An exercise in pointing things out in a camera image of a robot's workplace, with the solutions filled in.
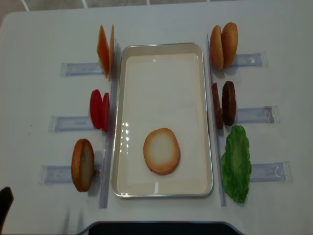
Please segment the green lettuce leaf front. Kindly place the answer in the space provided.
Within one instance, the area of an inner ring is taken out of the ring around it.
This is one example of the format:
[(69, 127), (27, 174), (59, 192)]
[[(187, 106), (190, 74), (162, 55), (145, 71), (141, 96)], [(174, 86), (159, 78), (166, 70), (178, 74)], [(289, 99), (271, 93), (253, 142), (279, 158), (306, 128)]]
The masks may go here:
[(221, 167), (225, 193), (233, 201), (244, 203), (249, 191), (252, 167), (249, 140), (243, 126), (234, 125), (227, 136)]

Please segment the right red tomato slice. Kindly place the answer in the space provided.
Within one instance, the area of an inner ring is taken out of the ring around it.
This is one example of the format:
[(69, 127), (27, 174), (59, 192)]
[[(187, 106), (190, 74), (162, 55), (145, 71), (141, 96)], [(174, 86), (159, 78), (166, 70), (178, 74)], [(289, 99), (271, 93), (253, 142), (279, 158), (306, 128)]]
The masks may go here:
[(101, 127), (102, 131), (108, 131), (109, 123), (109, 112), (110, 112), (110, 96), (109, 93), (105, 93), (102, 102), (102, 117), (101, 117)]

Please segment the red tomato slice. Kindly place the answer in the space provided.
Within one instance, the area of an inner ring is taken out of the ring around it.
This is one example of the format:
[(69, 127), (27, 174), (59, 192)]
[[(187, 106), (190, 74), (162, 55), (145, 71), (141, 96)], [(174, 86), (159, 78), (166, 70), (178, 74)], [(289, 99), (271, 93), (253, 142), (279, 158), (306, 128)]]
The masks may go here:
[(90, 102), (90, 117), (94, 128), (101, 129), (101, 116), (102, 116), (102, 96), (98, 89), (92, 91)]
[(101, 127), (102, 131), (108, 131), (109, 123), (109, 112), (110, 112), (110, 96), (109, 93), (105, 93), (102, 102), (102, 117), (101, 117)]

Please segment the left red tomato slice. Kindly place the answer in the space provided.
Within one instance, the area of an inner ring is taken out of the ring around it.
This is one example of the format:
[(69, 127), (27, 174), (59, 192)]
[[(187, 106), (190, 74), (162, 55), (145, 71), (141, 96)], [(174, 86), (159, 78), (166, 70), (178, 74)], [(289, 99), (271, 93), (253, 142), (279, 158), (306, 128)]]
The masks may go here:
[(102, 116), (102, 96), (98, 89), (92, 91), (90, 102), (90, 117), (94, 128), (101, 129), (101, 116)]

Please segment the right brown meat patty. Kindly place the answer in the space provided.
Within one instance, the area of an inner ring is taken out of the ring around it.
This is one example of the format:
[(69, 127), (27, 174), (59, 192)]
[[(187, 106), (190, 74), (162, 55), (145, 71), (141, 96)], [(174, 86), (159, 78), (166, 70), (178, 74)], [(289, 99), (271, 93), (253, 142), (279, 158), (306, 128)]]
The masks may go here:
[(236, 116), (236, 96), (234, 84), (231, 81), (226, 81), (223, 86), (222, 110), (225, 125), (233, 125)]

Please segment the left orange cheese slice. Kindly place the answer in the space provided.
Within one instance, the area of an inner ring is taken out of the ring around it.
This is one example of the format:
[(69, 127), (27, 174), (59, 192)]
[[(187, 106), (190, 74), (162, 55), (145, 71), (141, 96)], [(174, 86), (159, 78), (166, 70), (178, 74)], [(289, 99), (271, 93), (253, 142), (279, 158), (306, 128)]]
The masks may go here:
[(109, 75), (109, 46), (107, 43), (104, 28), (100, 25), (97, 43), (97, 54), (99, 57), (101, 68), (103, 69), (104, 76), (108, 78)]

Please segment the silver rectangular metal tray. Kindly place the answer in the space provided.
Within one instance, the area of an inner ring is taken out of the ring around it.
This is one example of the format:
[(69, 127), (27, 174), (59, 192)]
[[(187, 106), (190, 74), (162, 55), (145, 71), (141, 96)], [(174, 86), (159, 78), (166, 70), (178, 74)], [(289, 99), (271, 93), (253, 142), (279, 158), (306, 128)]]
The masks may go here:
[[(121, 198), (205, 196), (213, 188), (203, 51), (196, 43), (129, 46), (121, 56), (112, 188)], [(154, 130), (176, 136), (180, 161), (149, 170), (143, 146)]]

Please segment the bun slice on tray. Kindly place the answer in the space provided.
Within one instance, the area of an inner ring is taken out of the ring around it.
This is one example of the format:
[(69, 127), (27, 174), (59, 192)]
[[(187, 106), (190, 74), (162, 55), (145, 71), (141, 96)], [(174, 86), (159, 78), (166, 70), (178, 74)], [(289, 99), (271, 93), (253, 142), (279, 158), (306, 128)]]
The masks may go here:
[(180, 148), (173, 131), (160, 128), (149, 133), (144, 142), (143, 155), (150, 171), (158, 175), (172, 173), (180, 161)]

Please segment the upright bun slice left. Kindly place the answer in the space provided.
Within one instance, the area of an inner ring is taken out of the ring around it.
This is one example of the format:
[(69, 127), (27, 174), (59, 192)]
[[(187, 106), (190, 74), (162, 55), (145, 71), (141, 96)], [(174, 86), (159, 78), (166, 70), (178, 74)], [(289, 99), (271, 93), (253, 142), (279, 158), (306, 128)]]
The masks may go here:
[(79, 192), (87, 192), (94, 176), (94, 151), (87, 139), (79, 139), (71, 161), (72, 181)]

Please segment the left sesame bun top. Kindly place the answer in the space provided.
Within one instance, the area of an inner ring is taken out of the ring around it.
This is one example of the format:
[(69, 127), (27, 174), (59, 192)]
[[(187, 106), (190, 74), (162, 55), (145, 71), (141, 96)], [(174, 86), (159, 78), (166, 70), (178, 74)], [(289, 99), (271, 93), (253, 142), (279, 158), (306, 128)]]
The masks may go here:
[(212, 67), (216, 71), (222, 70), (224, 67), (223, 46), (221, 40), (221, 27), (216, 25), (210, 36), (210, 59)]

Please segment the sesame bun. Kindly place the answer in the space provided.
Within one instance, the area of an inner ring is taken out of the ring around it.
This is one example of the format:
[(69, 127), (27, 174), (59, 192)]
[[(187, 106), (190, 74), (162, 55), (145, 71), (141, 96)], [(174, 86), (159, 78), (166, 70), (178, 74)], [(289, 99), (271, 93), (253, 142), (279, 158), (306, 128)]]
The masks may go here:
[(238, 46), (238, 29), (235, 23), (227, 23), (221, 33), (224, 68), (231, 67)]
[(210, 59), (212, 67), (216, 71), (222, 70), (224, 67), (223, 46), (221, 40), (221, 27), (216, 25), (210, 36)]

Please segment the clear holder upper left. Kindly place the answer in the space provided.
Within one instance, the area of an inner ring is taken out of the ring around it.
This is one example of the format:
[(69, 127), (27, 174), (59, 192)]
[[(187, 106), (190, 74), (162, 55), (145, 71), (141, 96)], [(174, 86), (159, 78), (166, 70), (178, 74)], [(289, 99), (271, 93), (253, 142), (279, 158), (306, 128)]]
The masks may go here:
[(60, 76), (81, 76), (104, 74), (99, 63), (62, 63)]

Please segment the clear holder middle left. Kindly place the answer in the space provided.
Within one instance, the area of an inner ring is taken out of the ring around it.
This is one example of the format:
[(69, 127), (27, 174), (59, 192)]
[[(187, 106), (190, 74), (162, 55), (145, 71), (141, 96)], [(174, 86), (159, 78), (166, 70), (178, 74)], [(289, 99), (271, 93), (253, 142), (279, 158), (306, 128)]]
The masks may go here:
[(49, 123), (49, 132), (71, 132), (95, 130), (90, 117), (63, 117), (52, 116)]

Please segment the right sesame bun top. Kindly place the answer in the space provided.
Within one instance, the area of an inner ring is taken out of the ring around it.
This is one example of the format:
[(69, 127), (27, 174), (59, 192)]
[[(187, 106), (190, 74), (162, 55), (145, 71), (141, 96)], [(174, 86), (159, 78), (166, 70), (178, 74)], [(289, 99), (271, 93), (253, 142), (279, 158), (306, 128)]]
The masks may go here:
[(235, 23), (227, 23), (221, 33), (224, 68), (231, 67), (238, 46), (238, 29)]

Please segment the clear holder middle right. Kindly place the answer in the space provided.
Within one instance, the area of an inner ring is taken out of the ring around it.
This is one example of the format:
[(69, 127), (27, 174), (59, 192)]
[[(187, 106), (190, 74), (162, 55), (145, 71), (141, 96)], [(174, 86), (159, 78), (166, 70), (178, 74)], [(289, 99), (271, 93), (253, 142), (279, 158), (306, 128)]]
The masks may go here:
[(279, 123), (277, 105), (261, 108), (240, 108), (236, 114), (235, 124)]

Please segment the dark base bottom edge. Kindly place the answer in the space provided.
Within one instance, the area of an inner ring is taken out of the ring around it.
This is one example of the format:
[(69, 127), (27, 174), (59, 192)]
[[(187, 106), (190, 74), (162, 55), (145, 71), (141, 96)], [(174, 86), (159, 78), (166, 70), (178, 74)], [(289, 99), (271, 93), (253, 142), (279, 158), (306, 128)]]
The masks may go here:
[(85, 235), (241, 235), (222, 222), (103, 222), (92, 225)]

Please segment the clear holder lower left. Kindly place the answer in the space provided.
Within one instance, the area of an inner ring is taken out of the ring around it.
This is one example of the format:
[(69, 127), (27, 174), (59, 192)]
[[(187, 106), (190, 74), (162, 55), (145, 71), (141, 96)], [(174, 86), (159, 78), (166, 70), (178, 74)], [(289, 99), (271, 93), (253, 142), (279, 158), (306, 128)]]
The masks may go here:
[(39, 183), (41, 185), (72, 184), (71, 166), (42, 165)]

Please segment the clear holder lower right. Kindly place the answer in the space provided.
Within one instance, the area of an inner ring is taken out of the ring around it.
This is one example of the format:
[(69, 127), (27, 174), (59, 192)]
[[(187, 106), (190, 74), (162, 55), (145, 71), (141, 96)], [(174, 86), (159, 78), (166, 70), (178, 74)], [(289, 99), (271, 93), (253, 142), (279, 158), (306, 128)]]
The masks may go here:
[(292, 182), (289, 161), (270, 164), (252, 164), (250, 182)]

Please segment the dark object left edge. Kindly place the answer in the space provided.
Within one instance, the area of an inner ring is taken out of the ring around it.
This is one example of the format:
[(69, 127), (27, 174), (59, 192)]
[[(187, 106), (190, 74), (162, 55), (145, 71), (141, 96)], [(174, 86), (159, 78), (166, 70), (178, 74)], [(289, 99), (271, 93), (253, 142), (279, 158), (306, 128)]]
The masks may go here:
[(5, 223), (5, 219), (8, 215), (10, 207), (14, 201), (14, 196), (11, 190), (11, 187), (4, 187), (0, 191), (0, 232), (2, 233), (2, 229)]

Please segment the clear long rail right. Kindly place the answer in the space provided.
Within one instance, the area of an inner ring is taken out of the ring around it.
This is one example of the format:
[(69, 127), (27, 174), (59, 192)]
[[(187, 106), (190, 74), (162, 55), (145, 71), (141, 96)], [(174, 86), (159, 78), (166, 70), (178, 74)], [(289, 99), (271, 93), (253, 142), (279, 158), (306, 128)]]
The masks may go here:
[[(212, 103), (214, 103), (213, 92), (212, 92), (212, 85), (214, 82), (212, 67), (211, 67), (211, 60), (210, 60), (210, 41), (209, 35), (206, 36), (206, 50), (207, 50), (207, 60), (208, 60), (208, 74), (210, 79), (210, 92), (212, 96)], [(218, 177), (218, 185), (219, 185), (219, 195), (220, 195), (220, 202), (222, 207), (226, 207), (226, 195), (223, 188), (223, 178), (222, 178), (222, 170), (221, 170), (221, 155), (220, 155), (220, 142), (219, 142), (219, 131), (216, 125), (216, 118), (215, 118), (215, 110), (214, 107), (212, 108), (212, 117), (213, 117), (213, 127), (214, 127), (214, 140), (215, 140), (215, 151), (216, 151), (216, 164), (217, 164), (217, 177)]]

